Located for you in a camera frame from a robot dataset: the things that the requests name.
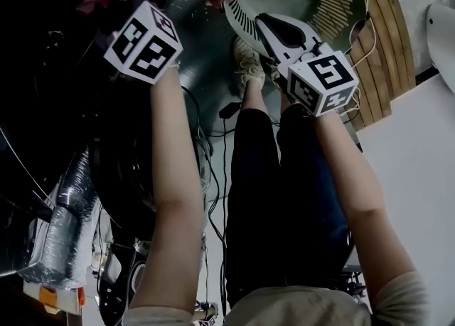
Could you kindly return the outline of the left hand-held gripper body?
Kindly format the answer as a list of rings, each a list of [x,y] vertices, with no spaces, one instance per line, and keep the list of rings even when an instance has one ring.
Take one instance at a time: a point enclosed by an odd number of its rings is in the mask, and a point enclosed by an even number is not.
[[[96,44],[120,73],[151,85],[177,61],[183,46],[171,19],[149,0],[127,0],[129,17],[118,30],[98,31]]]

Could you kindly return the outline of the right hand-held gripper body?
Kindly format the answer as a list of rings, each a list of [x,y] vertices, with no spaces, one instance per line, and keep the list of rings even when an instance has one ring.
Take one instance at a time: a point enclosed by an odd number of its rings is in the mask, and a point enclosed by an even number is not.
[[[313,116],[347,105],[359,84],[344,53],[328,43],[318,43],[300,58],[278,64],[278,72],[285,79],[284,92]]]

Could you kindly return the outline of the dark grey washing machine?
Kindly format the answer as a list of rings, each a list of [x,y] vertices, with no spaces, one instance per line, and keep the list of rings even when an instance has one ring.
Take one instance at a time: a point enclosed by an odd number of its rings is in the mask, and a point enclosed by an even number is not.
[[[123,0],[0,0],[0,210],[31,211],[82,136],[109,67],[90,49]]]

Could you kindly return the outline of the person's right forearm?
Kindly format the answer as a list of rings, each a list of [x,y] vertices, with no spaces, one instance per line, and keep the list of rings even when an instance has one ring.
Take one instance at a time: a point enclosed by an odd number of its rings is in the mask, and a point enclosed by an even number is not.
[[[369,300],[374,303],[390,281],[414,271],[414,264],[389,221],[373,169],[338,113],[317,117],[314,127],[353,235]]]

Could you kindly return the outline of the person's left forearm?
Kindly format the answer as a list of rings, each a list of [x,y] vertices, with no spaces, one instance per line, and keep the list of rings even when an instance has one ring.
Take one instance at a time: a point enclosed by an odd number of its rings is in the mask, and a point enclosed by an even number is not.
[[[204,224],[203,191],[176,67],[150,89],[156,224],[131,308],[194,311]]]

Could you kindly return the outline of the person's right beige shoe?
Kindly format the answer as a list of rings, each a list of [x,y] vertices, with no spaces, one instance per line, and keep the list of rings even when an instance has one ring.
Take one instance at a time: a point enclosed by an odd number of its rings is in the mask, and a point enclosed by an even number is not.
[[[286,88],[287,80],[282,76],[282,74],[278,71],[278,67],[274,63],[266,63],[267,68],[264,70],[266,76],[270,79],[270,81],[274,84],[274,86],[280,91]]]

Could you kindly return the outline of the person's beige shoe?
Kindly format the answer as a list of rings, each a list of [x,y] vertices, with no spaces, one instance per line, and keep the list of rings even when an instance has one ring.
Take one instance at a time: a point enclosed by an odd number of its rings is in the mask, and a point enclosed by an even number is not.
[[[246,87],[248,82],[253,81],[263,87],[265,73],[260,62],[260,54],[246,44],[241,37],[236,37],[234,40],[233,54],[242,85]]]
[[[286,88],[287,80],[282,76],[282,74],[278,71],[278,67],[274,63],[266,63],[267,68],[264,70],[266,76],[270,79],[270,81],[274,84],[274,86],[280,91]]]

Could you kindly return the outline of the person's left beige shoe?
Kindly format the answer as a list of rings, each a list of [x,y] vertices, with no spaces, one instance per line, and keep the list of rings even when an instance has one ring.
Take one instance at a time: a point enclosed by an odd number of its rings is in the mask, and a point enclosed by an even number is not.
[[[236,37],[234,40],[233,54],[242,85],[246,87],[248,82],[253,81],[263,87],[265,73],[260,62],[260,54],[246,44],[241,37]]]

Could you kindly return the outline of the black power adapter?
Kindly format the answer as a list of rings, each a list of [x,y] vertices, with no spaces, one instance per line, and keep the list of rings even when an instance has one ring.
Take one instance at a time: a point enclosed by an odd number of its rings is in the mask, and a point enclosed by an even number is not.
[[[223,120],[232,118],[240,109],[241,102],[231,102],[219,111],[219,117]]]

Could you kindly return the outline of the curved wooden platform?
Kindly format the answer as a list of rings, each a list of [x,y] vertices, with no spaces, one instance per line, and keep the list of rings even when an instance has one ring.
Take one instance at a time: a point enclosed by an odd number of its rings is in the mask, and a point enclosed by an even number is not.
[[[369,0],[370,19],[350,59],[360,79],[360,108],[349,114],[355,130],[391,115],[391,101],[416,86],[410,37],[399,0]]]

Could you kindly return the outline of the person's right leg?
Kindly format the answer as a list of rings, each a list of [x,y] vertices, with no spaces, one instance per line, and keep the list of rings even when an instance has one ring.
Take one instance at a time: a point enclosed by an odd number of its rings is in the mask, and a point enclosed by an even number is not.
[[[349,255],[348,225],[315,120],[302,104],[281,96],[277,143],[286,208],[286,281],[291,286],[333,288]]]

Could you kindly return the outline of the person's leg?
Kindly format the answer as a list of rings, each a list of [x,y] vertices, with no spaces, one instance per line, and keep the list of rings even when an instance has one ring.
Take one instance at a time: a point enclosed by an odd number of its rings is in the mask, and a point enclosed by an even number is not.
[[[247,81],[237,118],[227,199],[226,286],[230,306],[274,283],[270,256],[274,237],[274,177],[277,146],[263,96],[263,84]]]
[[[281,96],[277,143],[286,208],[286,281],[291,286],[333,288],[349,255],[348,225],[315,120],[302,104]]]

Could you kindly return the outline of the person's left leg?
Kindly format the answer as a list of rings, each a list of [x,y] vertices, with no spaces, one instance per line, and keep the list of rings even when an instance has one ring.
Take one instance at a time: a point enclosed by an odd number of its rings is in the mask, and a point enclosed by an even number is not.
[[[270,256],[274,237],[274,177],[277,146],[263,96],[263,84],[247,81],[237,118],[227,199],[226,286],[230,306],[274,283]]]

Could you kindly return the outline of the white plastic device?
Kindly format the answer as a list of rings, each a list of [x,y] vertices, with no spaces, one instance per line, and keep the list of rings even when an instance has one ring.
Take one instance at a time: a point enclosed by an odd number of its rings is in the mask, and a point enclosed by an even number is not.
[[[455,95],[455,9],[432,4],[427,9],[426,34],[429,56]]]

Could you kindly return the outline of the person's beige shirt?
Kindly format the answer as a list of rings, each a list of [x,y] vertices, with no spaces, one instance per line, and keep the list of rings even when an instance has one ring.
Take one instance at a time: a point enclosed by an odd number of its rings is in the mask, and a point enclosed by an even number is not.
[[[427,290],[413,271],[391,280],[370,305],[338,290],[261,288],[238,301],[223,326],[426,326],[428,318]]]

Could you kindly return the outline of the orange and white box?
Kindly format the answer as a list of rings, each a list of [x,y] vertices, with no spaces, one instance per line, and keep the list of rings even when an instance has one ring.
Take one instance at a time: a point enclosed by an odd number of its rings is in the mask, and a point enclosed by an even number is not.
[[[45,310],[54,315],[60,311],[81,315],[82,307],[85,304],[83,288],[54,289],[24,281],[23,292],[42,303]]]

